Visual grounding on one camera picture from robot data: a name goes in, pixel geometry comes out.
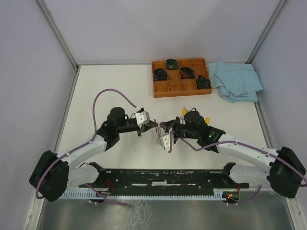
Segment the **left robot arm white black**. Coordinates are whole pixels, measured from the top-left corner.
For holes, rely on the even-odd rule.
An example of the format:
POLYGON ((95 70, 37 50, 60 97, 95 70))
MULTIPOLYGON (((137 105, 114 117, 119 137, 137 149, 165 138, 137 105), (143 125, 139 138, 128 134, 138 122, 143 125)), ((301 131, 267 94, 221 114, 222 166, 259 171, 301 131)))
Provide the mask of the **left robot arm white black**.
POLYGON ((123 108, 112 108, 106 121, 87 142, 68 151, 53 153, 48 150, 41 155, 29 179, 35 188, 36 198, 53 202, 68 188, 83 184, 103 186, 106 175, 101 166, 90 163, 82 169, 80 164, 111 149, 119 142, 122 133, 137 132, 141 136, 156 127, 158 124, 150 119, 144 109, 129 117, 123 108))

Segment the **metal key organizer red handle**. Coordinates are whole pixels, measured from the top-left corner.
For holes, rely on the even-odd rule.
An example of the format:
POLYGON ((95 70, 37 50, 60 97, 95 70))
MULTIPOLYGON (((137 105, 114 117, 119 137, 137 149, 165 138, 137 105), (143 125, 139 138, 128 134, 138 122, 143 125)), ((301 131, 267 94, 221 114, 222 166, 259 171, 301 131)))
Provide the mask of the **metal key organizer red handle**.
POLYGON ((154 122, 157 123, 157 127, 155 127, 155 132, 157 134, 156 143, 162 146, 162 141, 161 141, 162 128, 161 125, 156 121, 156 119, 154 119, 154 122))

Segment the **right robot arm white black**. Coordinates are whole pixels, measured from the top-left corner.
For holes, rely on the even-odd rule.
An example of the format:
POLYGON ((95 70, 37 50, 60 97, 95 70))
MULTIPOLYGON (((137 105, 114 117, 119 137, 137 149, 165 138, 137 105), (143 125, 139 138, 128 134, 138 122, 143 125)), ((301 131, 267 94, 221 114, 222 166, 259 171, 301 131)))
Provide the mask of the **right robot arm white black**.
POLYGON ((241 141, 221 129, 209 126, 198 111, 189 111, 183 119, 177 117, 162 122, 160 126, 165 132, 162 143, 168 152, 172 151, 179 139, 184 143, 188 139, 195 139, 200 148, 194 148, 194 151, 213 151, 249 163, 248 166, 228 163, 224 167, 226 172, 220 175, 220 182, 225 187, 232 187, 236 183, 269 186, 284 197, 295 198, 298 189, 307 185, 307 171, 290 148, 277 150, 241 141))

